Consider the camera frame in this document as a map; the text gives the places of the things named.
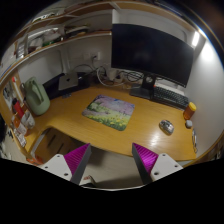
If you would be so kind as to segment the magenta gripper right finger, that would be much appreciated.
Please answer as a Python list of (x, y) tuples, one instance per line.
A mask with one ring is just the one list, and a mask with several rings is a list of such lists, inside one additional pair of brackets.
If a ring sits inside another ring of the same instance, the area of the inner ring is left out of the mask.
[(156, 154), (137, 143), (132, 144), (132, 155), (144, 185), (182, 169), (168, 154)]

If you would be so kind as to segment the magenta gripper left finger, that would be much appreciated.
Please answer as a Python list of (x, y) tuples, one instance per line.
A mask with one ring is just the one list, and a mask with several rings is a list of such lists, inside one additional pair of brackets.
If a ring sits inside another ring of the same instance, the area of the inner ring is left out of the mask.
[(91, 145), (85, 144), (66, 155), (56, 154), (40, 168), (79, 185), (90, 156)]

